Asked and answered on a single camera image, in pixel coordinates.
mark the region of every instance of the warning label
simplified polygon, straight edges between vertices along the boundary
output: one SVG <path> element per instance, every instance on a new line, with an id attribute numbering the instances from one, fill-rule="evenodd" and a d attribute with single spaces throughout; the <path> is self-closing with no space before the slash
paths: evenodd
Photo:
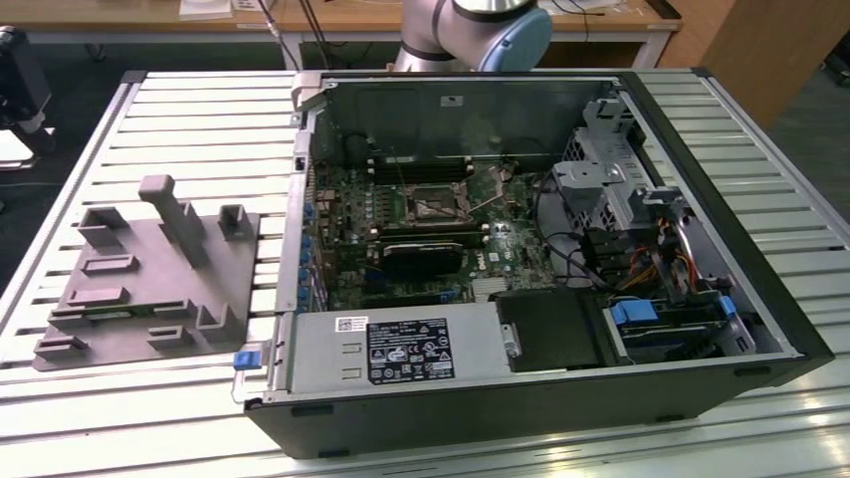
<path id="1" fill-rule="evenodd" d="M 368 324 L 369 382 L 453 378 L 445 319 Z"/>

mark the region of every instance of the blue plastic clip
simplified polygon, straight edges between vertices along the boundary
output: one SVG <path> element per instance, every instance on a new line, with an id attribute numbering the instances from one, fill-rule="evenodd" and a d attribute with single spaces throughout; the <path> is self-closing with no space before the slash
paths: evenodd
<path id="1" fill-rule="evenodd" d="M 736 313 L 736 309 L 733 308 L 733 302 L 731 301 L 729 296 L 719 296 L 719 307 L 721 308 L 721 312 L 725 314 L 725 318 L 731 319 Z"/>
<path id="2" fill-rule="evenodd" d="M 611 308 L 611 316 L 617 326 L 625 323 L 651 322 L 659 319 L 652 302 L 647 300 L 617 302 Z"/>
<path id="3" fill-rule="evenodd" d="M 233 355 L 233 370 L 245 371 L 257 370 L 260 368 L 262 368 L 262 365 L 260 364 L 258 351 L 237 352 Z"/>

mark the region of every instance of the gray plastic bracket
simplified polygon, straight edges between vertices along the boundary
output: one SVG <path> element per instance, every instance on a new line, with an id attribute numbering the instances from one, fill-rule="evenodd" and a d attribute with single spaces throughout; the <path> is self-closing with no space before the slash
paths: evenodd
<path id="1" fill-rule="evenodd" d="M 244 344 L 258 215 L 241 205 L 197 217 L 173 179 L 146 176 L 140 199 L 158 219 L 126 221 L 91 208 L 86 244 L 35 346 L 53 370 L 234 352 Z"/>

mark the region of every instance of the table leg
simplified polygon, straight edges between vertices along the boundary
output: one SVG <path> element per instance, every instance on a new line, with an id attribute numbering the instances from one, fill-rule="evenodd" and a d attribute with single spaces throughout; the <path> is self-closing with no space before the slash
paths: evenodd
<path id="1" fill-rule="evenodd" d="M 282 44 L 289 49 L 292 56 L 294 57 L 294 61 L 297 65 L 290 65 L 292 60 L 286 58 L 286 69 L 294 70 L 300 68 L 304 69 L 304 59 L 301 58 L 301 33 L 300 32 L 281 32 L 280 36 L 282 37 Z"/>
<path id="2" fill-rule="evenodd" d="M 649 34 L 649 38 L 637 51 L 632 68 L 648 69 L 656 66 L 661 58 L 661 53 L 664 53 L 664 47 L 667 47 L 669 35 L 671 32 L 652 32 Z"/>

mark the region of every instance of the wooden desk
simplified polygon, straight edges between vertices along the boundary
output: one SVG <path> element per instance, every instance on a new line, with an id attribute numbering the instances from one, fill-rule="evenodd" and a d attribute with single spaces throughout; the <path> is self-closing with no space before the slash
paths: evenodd
<path id="1" fill-rule="evenodd" d="M 850 29 L 848 0 L 669 0 L 685 25 L 661 67 L 703 66 L 767 128 Z"/>
<path id="2" fill-rule="evenodd" d="M 597 10 L 605 15 L 584 18 L 561 14 L 551 3 L 555 35 L 552 42 L 636 43 L 636 68 L 657 63 L 672 31 L 681 22 L 664 20 L 644 0 L 625 0 L 623 6 Z M 313 0 L 325 36 L 332 42 L 397 42 L 401 29 L 401 0 Z M 233 18 L 178 21 L 177 0 L 0 0 L 0 23 L 31 33 L 35 43 L 202 43 L 269 42 L 262 17 L 233 12 Z M 272 15 L 290 50 L 313 41 L 296 0 L 278 0 Z"/>
<path id="3" fill-rule="evenodd" d="M 280 0 L 284 5 L 282 28 L 289 31 L 309 31 L 309 24 L 304 18 L 297 0 Z M 557 0 L 564 8 L 568 0 Z M 332 0 L 321 2 L 313 0 L 313 10 L 322 30 L 330 32 L 397 32 L 401 29 L 401 0 Z M 581 15 L 561 13 L 549 1 L 540 1 L 552 15 L 556 32 L 584 33 L 584 19 Z M 604 16 L 588 16 L 587 25 L 591 32 L 643 32 L 676 31 L 681 26 L 680 20 L 664 20 L 652 10 L 644 0 L 625 0 L 623 6 L 592 10 Z"/>

